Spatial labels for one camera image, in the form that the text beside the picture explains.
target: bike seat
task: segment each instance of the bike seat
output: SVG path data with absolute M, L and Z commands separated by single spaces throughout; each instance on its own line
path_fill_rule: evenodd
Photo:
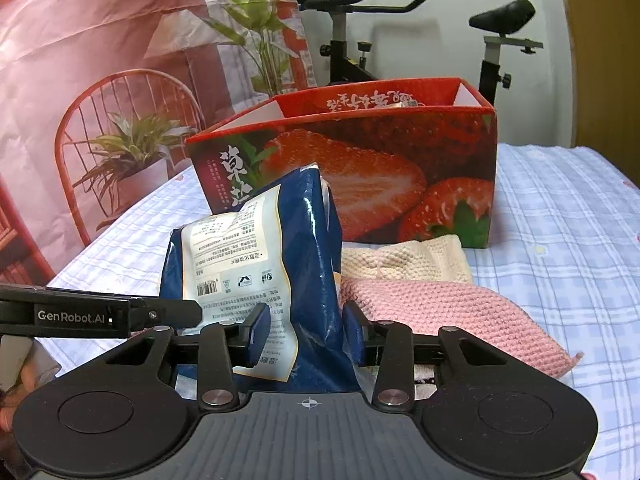
M 469 26 L 506 36 L 518 32 L 535 14 L 536 8 L 529 0 L 515 0 L 497 9 L 472 16 L 469 18 Z

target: pink knitted cloth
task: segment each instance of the pink knitted cloth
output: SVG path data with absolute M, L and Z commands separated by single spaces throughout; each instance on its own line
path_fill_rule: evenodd
M 341 303 L 353 300 L 370 320 L 391 319 L 417 334 L 453 325 L 552 377 L 573 368 L 571 357 L 519 306 L 488 288 L 468 283 L 343 278 Z

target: open box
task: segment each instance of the open box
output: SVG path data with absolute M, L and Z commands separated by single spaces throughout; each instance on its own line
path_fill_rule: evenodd
M 346 241 L 456 233 L 465 247 L 487 244 L 495 111 L 459 78 L 279 95 L 191 137 L 187 147 L 214 213 L 316 162 L 331 186 Z

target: white pot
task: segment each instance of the white pot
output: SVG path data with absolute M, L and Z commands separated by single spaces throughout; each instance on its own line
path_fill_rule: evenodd
M 169 180 L 166 161 L 161 158 L 148 168 L 118 181 L 120 208 L 134 205 Z

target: checkered fabric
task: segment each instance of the checkered fabric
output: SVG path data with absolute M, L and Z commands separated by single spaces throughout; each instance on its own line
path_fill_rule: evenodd
M 133 206 L 52 286 L 156 294 L 171 230 L 209 214 L 193 168 Z M 640 478 L 640 191 L 588 148 L 498 148 L 490 246 L 474 280 L 519 304 L 571 355 L 564 381 L 600 431 L 585 471 Z M 70 370 L 117 341 L 42 340 Z M 568 428 L 580 431 L 580 428 Z

